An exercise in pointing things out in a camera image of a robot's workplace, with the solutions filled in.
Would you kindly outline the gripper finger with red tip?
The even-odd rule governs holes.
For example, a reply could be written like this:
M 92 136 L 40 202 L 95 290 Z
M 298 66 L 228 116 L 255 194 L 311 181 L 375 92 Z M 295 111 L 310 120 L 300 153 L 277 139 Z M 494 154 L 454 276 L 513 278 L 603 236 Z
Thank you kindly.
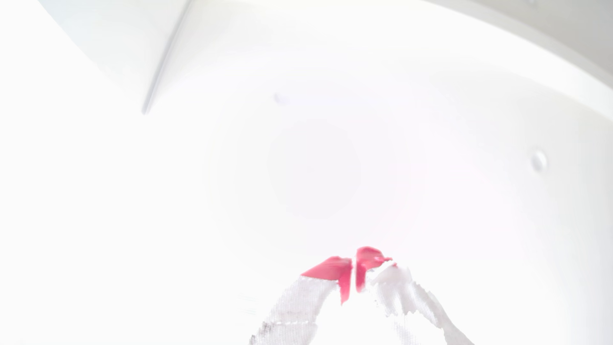
M 332 256 L 303 272 L 280 294 L 249 344 L 310 344 L 318 331 L 318 317 L 335 296 L 342 306 L 349 300 L 353 262 Z
M 407 267 L 374 247 L 356 251 L 356 289 L 373 298 L 399 344 L 473 344 Z

